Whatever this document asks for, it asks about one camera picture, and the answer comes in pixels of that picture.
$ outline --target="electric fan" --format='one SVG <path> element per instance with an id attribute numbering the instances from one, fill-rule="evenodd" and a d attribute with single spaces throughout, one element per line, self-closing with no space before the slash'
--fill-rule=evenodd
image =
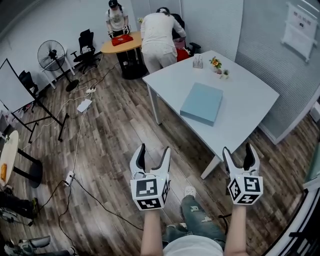
<path id="1" fill-rule="evenodd" d="M 54 40 L 45 41 L 38 50 L 38 61 L 40 66 L 47 71 L 56 71 L 60 69 L 69 82 L 65 90 L 70 92 L 77 87 L 79 80 L 71 81 L 63 70 L 62 65 L 65 62 L 65 57 L 64 48 L 60 43 Z"/>

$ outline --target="white pants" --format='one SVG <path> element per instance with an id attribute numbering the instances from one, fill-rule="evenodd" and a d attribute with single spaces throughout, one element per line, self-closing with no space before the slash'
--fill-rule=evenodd
<path id="1" fill-rule="evenodd" d="M 174 63 L 177 63 L 177 56 L 174 52 L 161 54 L 161 53 L 143 53 L 144 64 L 149 73 L 152 74 L 161 68 L 165 68 Z"/>

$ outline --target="white table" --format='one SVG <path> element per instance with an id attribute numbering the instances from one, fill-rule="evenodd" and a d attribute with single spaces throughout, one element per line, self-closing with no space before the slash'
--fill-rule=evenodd
<path id="1" fill-rule="evenodd" d="M 233 153 L 266 116 L 279 94 L 258 77 L 215 51 L 202 53 L 203 69 L 193 68 L 193 58 L 186 59 L 143 78 L 147 83 L 156 123 L 161 124 L 158 96 L 199 136 L 215 154 L 202 173 L 205 179 L 223 161 L 223 148 Z M 209 62 L 216 56 L 228 79 L 219 79 Z M 222 101 L 213 126 L 180 115 L 180 109 L 194 83 L 223 90 Z"/>
<path id="2" fill-rule="evenodd" d="M 0 168 L 3 164 L 6 164 L 6 176 L 5 176 L 5 181 L 0 179 L 0 185 L 2 187 L 6 186 L 8 184 L 8 181 L 11 177 L 12 172 L 15 172 L 29 179 L 30 185 L 33 188 L 37 188 L 40 185 L 42 180 L 42 175 L 43 175 L 42 163 L 41 161 L 34 159 L 32 156 L 28 155 L 27 153 L 19 149 L 18 144 L 19 144 L 19 134 L 15 130 L 9 135 L 9 140 L 4 144 L 3 150 L 1 152 Z M 26 159 L 32 161 L 32 165 L 29 169 L 29 173 L 24 172 L 23 170 L 20 170 L 17 167 L 15 167 L 15 160 L 16 160 L 17 153 L 19 153 Z"/>
<path id="3" fill-rule="evenodd" d="M 68 49 L 67 49 L 67 48 L 64 48 L 64 49 L 66 49 L 66 50 L 65 50 L 65 54 L 64 54 L 64 56 L 65 56 L 64 59 L 65 59 L 66 65 L 67 65 L 67 67 L 68 67 L 68 69 L 67 69 L 66 71 L 70 70 L 71 73 L 75 76 L 75 75 L 76 75 L 75 72 L 74 72 L 75 66 L 74 66 L 73 64 L 71 64 L 70 61 L 69 61 L 69 59 L 68 59 L 68 55 L 67 55 Z M 55 62 L 55 61 L 51 62 L 49 65 L 46 66 L 46 68 L 49 68 L 49 67 L 50 67 L 51 65 L 53 65 L 54 63 L 56 63 L 56 62 Z M 50 74 L 50 77 L 49 77 L 46 71 L 47 71 L 46 69 L 41 68 L 41 72 L 44 73 L 44 76 L 45 76 L 45 78 L 47 79 L 47 81 L 49 82 L 49 84 L 51 85 L 51 87 L 52 87 L 53 89 L 56 89 L 56 87 L 55 87 L 55 85 L 52 83 L 52 81 L 55 81 L 55 82 L 56 82 L 57 79 L 54 77 L 54 75 L 53 75 L 52 72 L 49 73 L 49 74 Z"/>

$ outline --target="light blue box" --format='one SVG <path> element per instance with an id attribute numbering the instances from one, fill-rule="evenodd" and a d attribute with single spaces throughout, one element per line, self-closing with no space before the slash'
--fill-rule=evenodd
<path id="1" fill-rule="evenodd" d="M 196 82 L 180 109 L 180 115 L 213 126 L 222 95 L 222 90 Z"/>

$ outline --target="black backpack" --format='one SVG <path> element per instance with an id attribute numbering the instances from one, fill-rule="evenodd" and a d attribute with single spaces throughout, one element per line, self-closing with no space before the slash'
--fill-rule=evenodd
<path id="1" fill-rule="evenodd" d="M 124 11 L 122 10 L 122 5 L 118 4 L 118 6 L 120 8 L 121 13 L 124 14 Z"/>

